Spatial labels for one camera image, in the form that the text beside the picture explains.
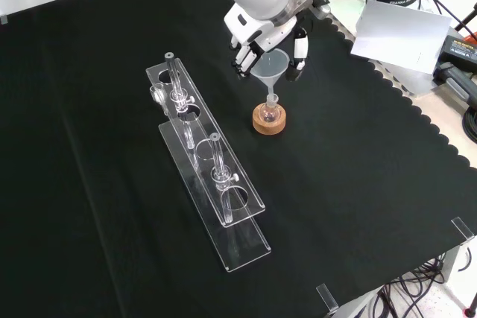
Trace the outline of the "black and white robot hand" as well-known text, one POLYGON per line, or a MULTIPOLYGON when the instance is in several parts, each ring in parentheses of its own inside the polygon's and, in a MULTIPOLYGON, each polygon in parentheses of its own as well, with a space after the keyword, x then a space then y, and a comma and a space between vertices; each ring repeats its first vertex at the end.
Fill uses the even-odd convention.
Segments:
POLYGON ((283 25, 274 25, 270 20, 257 20, 234 4, 224 17, 231 33, 230 48, 237 51, 233 60, 236 72, 246 77, 265 53, 274 50, 288 35, 293 36, 294 54, 285 71, 285 78, 297 81, 306 65, 309 52, 308 33, 298 25, 296 16, 283 25))

